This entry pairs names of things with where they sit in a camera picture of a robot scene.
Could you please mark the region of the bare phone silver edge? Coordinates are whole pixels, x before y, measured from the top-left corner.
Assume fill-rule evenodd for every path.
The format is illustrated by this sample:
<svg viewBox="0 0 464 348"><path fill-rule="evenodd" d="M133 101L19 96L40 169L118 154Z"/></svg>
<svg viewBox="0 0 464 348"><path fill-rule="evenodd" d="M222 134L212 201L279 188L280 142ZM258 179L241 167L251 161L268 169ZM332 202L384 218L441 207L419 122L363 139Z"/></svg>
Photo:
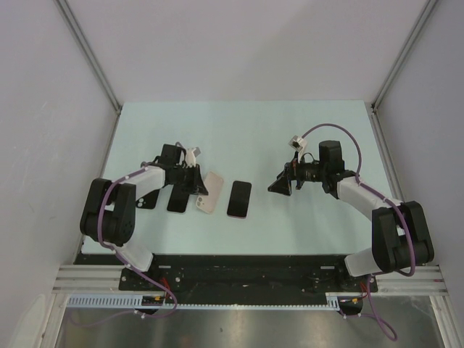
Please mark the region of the bare phone silver edge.
<svg viewBox="0 0 464 348"><path fill-rule="evenodd" d="M190 194L187 193L181 186L174 186L167 203L167 211L183 214L186 211L189 197Z"/></svg>

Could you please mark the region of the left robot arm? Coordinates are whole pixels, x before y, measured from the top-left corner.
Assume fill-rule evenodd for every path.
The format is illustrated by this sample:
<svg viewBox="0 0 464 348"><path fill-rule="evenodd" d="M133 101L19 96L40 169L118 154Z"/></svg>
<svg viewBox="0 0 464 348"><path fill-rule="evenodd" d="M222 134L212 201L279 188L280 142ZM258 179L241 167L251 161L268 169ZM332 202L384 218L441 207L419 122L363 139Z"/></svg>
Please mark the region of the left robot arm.
<svg viewBox="0 0 464 348"><path fill-rule="evenodd" d="M96 178L91 182L80 232L105 249L113 251L124 265L137 269L135 281L143 289L155 288L160 272L151 266L154 255L134 236L138 200L166 186L189 195L208 195L197 157L198 147L165 144L161 155L123 177L111 181Z"/></svg>

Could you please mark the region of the bare phone purple edge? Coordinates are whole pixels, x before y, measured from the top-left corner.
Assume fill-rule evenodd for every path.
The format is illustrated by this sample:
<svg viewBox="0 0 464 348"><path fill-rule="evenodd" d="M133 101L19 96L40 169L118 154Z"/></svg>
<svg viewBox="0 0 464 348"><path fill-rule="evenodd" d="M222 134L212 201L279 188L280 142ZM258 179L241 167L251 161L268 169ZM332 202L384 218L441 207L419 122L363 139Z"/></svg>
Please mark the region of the bare phone purple edge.
<svg viewBox="0 0 464 348"><path fill-rule="evenodd" d="M247 217L251 191L251 183L244 181L233 182L227 208L227 216L233 218Z"/></svg>

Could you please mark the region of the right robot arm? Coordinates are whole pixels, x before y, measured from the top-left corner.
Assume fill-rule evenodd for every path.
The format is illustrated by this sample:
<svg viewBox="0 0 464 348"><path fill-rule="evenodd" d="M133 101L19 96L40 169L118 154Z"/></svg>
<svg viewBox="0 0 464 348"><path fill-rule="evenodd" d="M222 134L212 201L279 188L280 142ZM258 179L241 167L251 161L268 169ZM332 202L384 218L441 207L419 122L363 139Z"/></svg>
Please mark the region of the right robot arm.
<svg viewBox="0 0 464 348"><path fill-rule="evenodd" d="M349 254L345 266L334 273L335 284L351 291L361 276L398 272L413 276L418 265L434 259L434 247L422 206L402 202L378 192L360 176L345 168L339 141L322 141L319 158L307 162L307 142L298 136L289 142L294 157L268 187L268 191L291 196L304 183L321 183L326 194L341 200L364 215L371 223L371 246Z"/></svg>

